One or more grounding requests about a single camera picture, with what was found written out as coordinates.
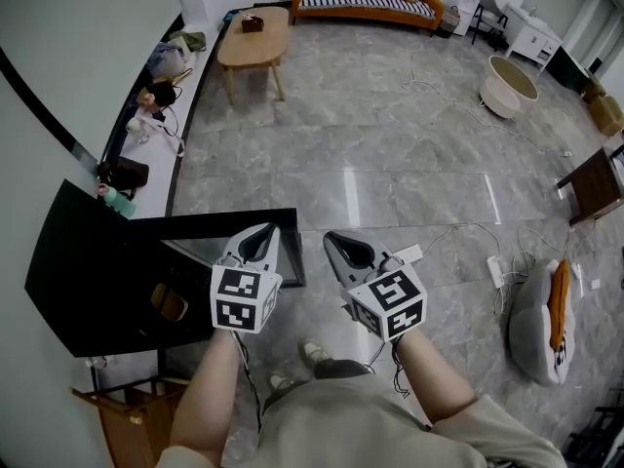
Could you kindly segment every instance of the white shelf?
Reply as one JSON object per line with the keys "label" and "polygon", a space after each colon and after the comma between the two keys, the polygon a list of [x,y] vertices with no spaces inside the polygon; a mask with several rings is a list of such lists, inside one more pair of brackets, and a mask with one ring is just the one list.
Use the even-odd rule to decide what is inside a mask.
{"label": "white shelf", "polygon": [[[193,53],[193,59],[188,67],[193,72],[180,83],[182,93],[172,105],[178,121],[177,134],[181,137],[188,119],[191,103],[199,87],[199,82],[208,63],[211,48],[207,47],[204,52]],[[165,110],[165,125],[173,133],[176,130],[176,118],[169,109]],[[167,199],[172,183],[176,154],[179,142],[176,138],[167,135],[151,136],[145,144],[138,144],[132,136],[127,136],[121,155],[149,166],[149,179],[144,187],[136,190],[134,203],[136,211],[133,218],[149,218],[153,216],[165,216]]]}

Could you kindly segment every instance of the green bottle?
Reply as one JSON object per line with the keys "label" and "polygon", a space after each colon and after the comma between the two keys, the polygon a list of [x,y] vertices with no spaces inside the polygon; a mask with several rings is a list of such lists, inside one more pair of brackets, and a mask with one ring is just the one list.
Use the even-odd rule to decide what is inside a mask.
{"label": "green bottle", "polygon": [[123,215],[125,218],[130,218],[137,208],[137,205],[130,201],[121,192],[104,183],[97,187],[97,194],[102,197],[102,199],[106,202],[106,205],[112,208],[115,212]]}

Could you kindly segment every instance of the shoe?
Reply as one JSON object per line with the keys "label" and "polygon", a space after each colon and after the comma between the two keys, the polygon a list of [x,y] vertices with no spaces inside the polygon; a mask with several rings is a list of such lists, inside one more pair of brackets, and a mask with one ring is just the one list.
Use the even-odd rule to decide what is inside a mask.
{"label": "shoe", "polygon": [[269,374],[269,386],[275,392],[276,390],[282,390],[291,386],[294,383],[289,377],[283,374],[280,370],[273,370]]}
{"label": "shoe", "polygon": [[299,355],[303,364],[311,370],[321,361],[331,359],[330,355],[309,338],[299,341]]}

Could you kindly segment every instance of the marble floor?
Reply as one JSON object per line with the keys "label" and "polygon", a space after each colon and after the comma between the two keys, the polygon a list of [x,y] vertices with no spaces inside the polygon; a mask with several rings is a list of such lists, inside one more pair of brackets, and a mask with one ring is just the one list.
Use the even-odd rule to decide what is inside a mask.
{"label": "marble floor", "polygon": [[[422,328],[480,392],[560,447],[621,371],[624,212],[602,218],[593,231],[591,223],[568,230],[570,203],[558,197],[555,181],[605,137],[578,96],[547,72],[536,80],[539,101],[515,122],[479,107],[478,88],[492,51],[481,38],[471,46],[470,38],[429,39],[424,31],[373,22],[300,19],[280,66],[286,101],[277,100],[268,71],[240,71],[234,107],[214,64],[192,121],[174,211],[297,208],[308,286],[283,290],[268,326],[246,340],[262,398],[270,369],[309,376],[295,351],[304,336],[335,357],[361,362],[378,348],[340,308],[322,246],[328,229],[358,229],[393,251],[415,243],[425,251],[452,224],[484,225],[499,247],[469,224],[452,230],[414,265],[429,294]],[[418,79],[485,124],[502,123],[547,151],[482,126],[430,86],[404,88],[411,78],[410,51],[418,51]],[[514,61],[537,76],[533,63]],[[565,151],[572,157],[561,157]],[[566,254],[580,262],[586,280],[583,297],[577,282],[574,287],[577,350],[566,384],[547,389],[526,379],[505,354],[485,259],[499,255],[507,272],[520,250],[562,258],[568,235]],[[517,270],[523,267],[519,259]],[[601,287],[592,291],[588,283],[596,278]],[[169,361],[192,372],[204,346],[172,349]],[[388,348],[374,368],[392,379]],[[243,377],[238,397],[225,464],[254,451],[253,398]],[[417,412],[413,397],[407,401]]]}

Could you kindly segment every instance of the cable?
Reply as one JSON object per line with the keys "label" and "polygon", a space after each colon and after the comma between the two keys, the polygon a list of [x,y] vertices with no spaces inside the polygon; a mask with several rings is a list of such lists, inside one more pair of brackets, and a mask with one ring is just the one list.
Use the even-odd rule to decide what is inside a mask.
{"label": "cable", "polygon": [[403,370],[403,365],[401,364],[401,361],[399,360],[399,354],[397,350],[397,347],[399,346],[399,342],[401,341],[401,338],[403,338],[403,336],[404,334],[401,334],[392,342],[392,360],[394,361],[394,364],[397,366],[397,370],[394,373],[394,389],[398,394],[400,394],[404,399],[406,399],[408,395],[410,394],[410,390],[403,388],[401,386],[401,382],[399,381],[399,375],[401,374],[401,371]]}
{"label": "cable", "polygon": [[429,82],[426,82],[424,80],[416,79],[416,72],[414,71],[414,66],[415,66],[414,63],[415,63],[416,55],[424,48],[425,45],[427,45],[429,43],[429,40],[431,40],[432,38],[433,38],[433,36],[429,37],[429,39],[425,43],[423,43],[420,47],[418,47],[418,50],[409,52],[409,54],[411,55],[411,66],[410,66],[410,68],[411,68],[411,80],[409,80],[407,82],[403,82],[401,84],[401,87],[403,87],[404,89],[408,90],[409,88],[411,88],[411,84],[412,83],[420,83],[420,84],[423,84],[423,85],[427,85],[427,86],[431,87],[433,90],[435,90],[447,104],[455,105],[455,106],[459,107],[460,109],[463,109],[464,111],[466,111],[482,127],[492,128],[492,129],[499,129],[499,130],[502,130],[503,132],[507,132],[508,134],[510,134],[510,135],[512,135],[514,137],[525,138],[526,140],[528,140],[531,144],[533,144],[538,150],[542,151],[543,153],[552,152],[552,153],[555,153],[555,154],[557,154],[558,156],[560,156],[562,158],[569,158],[572,155],[568,151],[562,153],[558,149],[550,149],[550,148],[546,148],[546,147],[541,147],[536,142],[534,142],[533,139],[530,138],[529,136],[525,136],[523,134],[518,134],[516,132],[513,132],[513,131],[505,128],[505,127],[502,127],[501,125],[491,125],[489,123],[484,123],[479,118],[477,118],[477,116],[469,108],[467,108],[466,106],[460,104],[459,102],[457,102],[455,100],[452,100],[452,99],[446,97],[433,83],[429,83]]}
{"label": "cable", "polygon": [[[184,76],[187,73],[191,73],[193,71],[192,67],[189,67],[187,69],[184,69],[184,71],[182,71],[181,73],[179,73],[179,75],[177,75],[178,77],[180,76]],[[172,85],[172,87],[175,89],[179,89],[179,94],[177,96],[175,96],[175,100],[178,100],[180,98],[180,96],[182,95],[182,92],[184,92],[184,90],[182,89],[182,87],[180,85]]]}
{"label": "cable", "polygon": [[386,342],[384,341],[383,343],[381,343],[381,346],[377,349],[377,351],[374,353],[374,355],[370,358],[369,363],[368,364],[362,364],[362,366],[364,366],[367,370],[372,372],[372,374],[376,374],[376,372],[372,368],[372,365],[377,360],[377,358],[381,355],[381,351],[383,350],[383,347],[385,347],[385,346],[386,346]]}
{"label": "cable", "polygon": [[438,242],[445,239],[451,230],[460,229],[461,227],[466,227],[468,225],[477,225],[478,227],[481,227],[482,229],[484,229],[487,232],[487,234],[489,234],[496,241],[496,246],[498,247],[498,254],[502,253],[502,250],[500,248],[500,241],[498,240],[496,235],[492,231],[490,231],[487,227],[485,227],[482,223],[478,223],[478,222],[456,223],[455,225],[452,225],[451,227],[449,227],[447,232],[445,232],[442,236],[440,236],[433,243],[431,243],[431,245],[429,245],[429,247],[422,253],[422,257],[418,261],[422,260],[422,258],[424,258],[424,256],[429,253],[429,250],[431,250],[434,246],[436,246]]}
{"label": "cable", "polygon": [[250,372],[250,352],[245,346],[245,343],[241,340],[241,337],[235,332],[231,331],[230,334],[236,341],[236,346],[238,348],[238,352],[241,355],[241,360],[243,362],[243,370],[245,371],[245,376],[247,377],[247,381],[250,383],[250,388],[253,393],[253,398],[255,399],[255,419],[257,420],[257,431],[258,433],[262,429],[262,409],[260,406],[260,398],[257,394],[257,389],[255,388],[254,380],[252,379],[252,373]]}
{"label": "cable", "polygon": [[167,134],[169,137],[172,138],[176,138],[177,141],[179,142],[179,145],[181,146],[181,150],[178,149],[176,156],[178,158],[181,158],[182,156],[184,156],[184,151],[186,150],[186,143],[184,142],[184,140],[182,140],[181,136],[177,135],[177,131],[179,130],[179,122],[177,120],[177,116],[176,116],[176,112],[172,110],[172,107],[170,105],[165,106],[165,108],[169,108],[169,110],[172,112],[172,114],[174,115],[174,119],[175,119],[175,131],[172,134],[169,129],[167,127],[165,127],[164,124],[162,124],[163,126],[163,130],[165,131],[165,134]]}
{"label": "cable", "polygon": [[175,134],[175,137],[177,137],[177,131],[179,130],[179,122],[177,120],[176,112],[172,110],[172,107],[170,105],[165,106],[165,109],[169,109],[172,112],[172,114],[174,115],[174,119],[175,119],[175,131],[174,131],[174,134]]}
{"label": "cable", "polygon": [[576,245],[576,247],[574,248],[574,250],[572,250],[572,253],[569,256],[570,261],[572,261],[573,263],[578,263],[576,261],[576,254],[578,254],[578,247],[580,247],[585,240],[592,234],[592,232],[594,232],[596,230],[596,223],[598,222],[597,219],[594,218],[594,225],[592,226],[592,230],[590,230],[583,239],[581,239],[578,244]]}
{"label": "cable", "polygon": [[565,239],[565,244],[562,248],[558,248],[555,245],[553,245],[552,243],[549,243],[546,238],[544,238],[544,236],[542,236],[539,232],[531,229],[530,227],[526,227],[524,225],[521,225],[518,229],[518,243],[520,244],[520,247],[522,247],[522,243],[520,241],[520,230],[524,229],[527,230],[529,232],[532,232],[533,234],[535,234],[535,236],[537,236],[539,239],[541,239],[544,243],[546,243],[549,247],[551,247],[553,250],[555,250],[556,252],[559,252],[560,254],[563,254],[566,252],[567,250],[567,245],[569,243],[569,229],[567,230],[567,238]]}

